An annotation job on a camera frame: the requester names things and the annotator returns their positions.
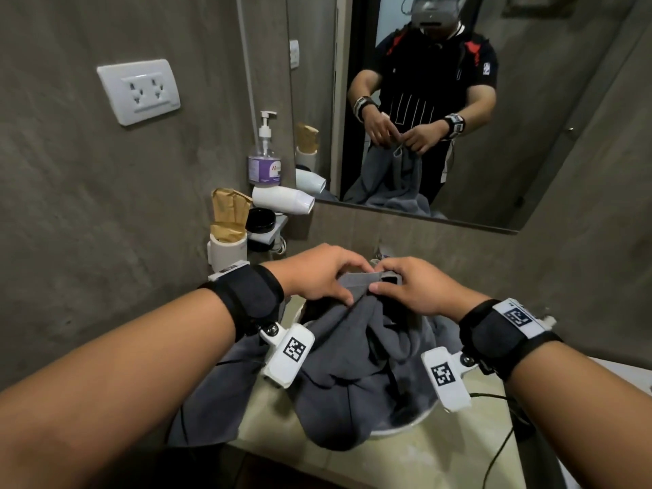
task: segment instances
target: black shirt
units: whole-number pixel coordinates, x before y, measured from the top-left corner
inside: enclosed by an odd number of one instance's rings
[[[380,111],[404,133],[458,113],[469,87],[495,88],[498,61],[489,40],[463,26],[437,43],[408,24],[381,41],[365,68],[383,77]]]

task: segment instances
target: screw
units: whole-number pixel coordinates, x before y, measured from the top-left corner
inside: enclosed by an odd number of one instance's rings
[[[464,367],[473,367],[475,365],[475,361],[468,355],[465,355],[464,353],[460,355],[460,363]]]
[[[275,337],[278,334],[278,326],[275,324],[272,324],[269,328],[265,329],[265,334],[268,337]]]

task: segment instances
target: man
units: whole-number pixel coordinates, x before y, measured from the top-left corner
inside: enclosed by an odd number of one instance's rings
[[[336,280],[352,265],[374,271],[362,255],[326,244],[243,267],[6,389],[0,487],[86,487],[183,402],[234,340],[267,315],[264,308],[278,315],[278,304],[296,294],[354,305]],[[645,393],[555,339],[526,338],[493,311],[496,301],[425,261],[384,259],[375,271],[396,271],[403,285],[374,283],[372,293],[459,323],[465,351],[507,382],[583,487],[652,487],[652,400]]]
[[[394,139],[422,155],[428,204],[446,181],[452,139],[486,125],[496,103],[495,52],[461,23],[460,10],[459,0],[415,0],[412,22],[378,45],[349,89],[376,147]],[[380,106],[370,98],[378,89]]]

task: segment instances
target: vr headset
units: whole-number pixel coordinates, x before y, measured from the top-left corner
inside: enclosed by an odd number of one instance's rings
[[[466,0],[414,0],[412,2],[412,26],[418,29],[452,27],[460,20],[461,9]]]

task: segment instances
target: hand sanitizer bottle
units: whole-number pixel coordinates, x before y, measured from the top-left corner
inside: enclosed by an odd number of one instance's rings
[[[267,120],[276,116],[275,111],[261,111],[263,126],[258,129],[260,149],[249,155],[249,183],[256,186],[271,186],[281,183],[281,160],[272,151],[272,129]]]

